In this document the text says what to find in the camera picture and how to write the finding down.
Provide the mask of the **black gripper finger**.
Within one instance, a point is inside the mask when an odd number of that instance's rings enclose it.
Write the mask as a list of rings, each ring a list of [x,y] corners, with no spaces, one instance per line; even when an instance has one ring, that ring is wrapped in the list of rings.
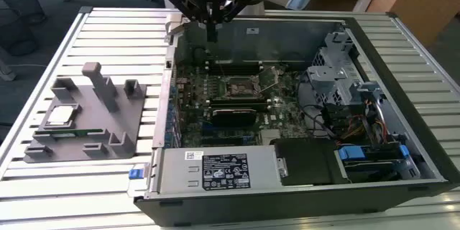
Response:
[[[191,0],[168,0],[173,6],[180,10],[185,17],[191,21],[199,22],[207,31],[207,41],[212,42],[212,21],[211,21],[211,6],[207,3],[205,5],[196,5]]]
[[[225,0],[220,0],[212,3],[212,42],[217,42],[217,25],[228,23],[251,2],[252,0],[235,0],[227,4]]]

